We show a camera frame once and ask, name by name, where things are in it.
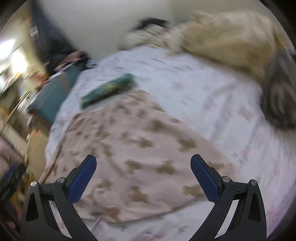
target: beige fur blanket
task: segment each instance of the beige fur blanket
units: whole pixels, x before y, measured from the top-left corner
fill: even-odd
[[[169,54],[183,49],[243,69],[259,81],[277,51],[292,47],[280,24],[250,10],[194,11],[189,22],[160,34],[150,45],[166,47]]]
[[[197,153],[221,175],[233,176],[218,150],[140,90],[102,110],[77,115],[40,181],[66,177],[92,154],[97,169],[74,204],[78,214],[102,214],[114,223],[138,220],[205,198],[190,169]]]

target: bed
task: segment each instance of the bed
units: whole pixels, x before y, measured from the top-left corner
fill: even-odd
[[[259,85],[231,67],[187,53],[169,57],[164,49],[148,46],[117,52],[78,77],[51,127],[47,164],[72,118],[82,112],[80,98],[128,72],[136,76],[137,88],[147,91],[168,114],[213,142],[226,155],[238,170],[236,181],[258,181],[269,236],[296,194],[295,132],[275,130],[267,123],[259,107]],[[116,98],[101,101],[83,112],[101,109]],[[233,202],[218,235],[226,231],[236,204]],[[52,207],[66,234],[54,204]],[[173,213],[135,222],[109,224],[99,215],[84,222],[98,240],[189,240],[212,207],[210,202],[198,201]]]

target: dark cloth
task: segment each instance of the dark cloth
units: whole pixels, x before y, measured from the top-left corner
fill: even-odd
[[[69,54],[75,52],[75,49],[61,34],[59,30],[50,22],[42,12],[36,0],[31,4],[33,26],[31,27],[31,36],[37,48],[37,53],[50,75],[55,74],[55,68]],[[84,66],[89,60],[86,53],[81,54],[81,60],[77,65]]]
[[[169,22],[166,20],[158,19],[158,18],[145,18],[141,20],[141,24],[138,27],[136,27],[134,30],[141,30],[152,24],[161,26],[163,28],[167,28],[168,27],[167,24],[169,24]]]

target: blue object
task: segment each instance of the blue object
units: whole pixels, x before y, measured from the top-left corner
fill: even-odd
[[[207,199],[210,202],[217,204],[220,199],[219,187],[208,173],[202,162],[204,162],[204,160],[199,160],[196,155],[192,156],[190,161],[191,170],[198,180],[198,183],[200,184],[205,195],[207,196]]]
[[[9,170],[3,176],[2,181],[7,182],[16,170],[17,170],[17,164],[13,164],[9,166]]]
[[[78,173],[68,190],[68,202],[72,205],[78,202],[96,170],[96,158],[90,157],[82,170]]]
[[[28,112],[52,125],[63,101],[75,85],[80,69],[72,65],[52,78],[28,106]]]

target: blanket with brown pattern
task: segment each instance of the blanket with brown pattern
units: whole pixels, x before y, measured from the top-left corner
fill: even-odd
[[[112,223],[138,220],[205,198],[190,169],[197,153],[221,175],[234,174],[211,143],[138,90],[99,111],[77,115],[40,181],[66,177],[92,154],[97,169],[74,204],[78,214],[102,214]]]

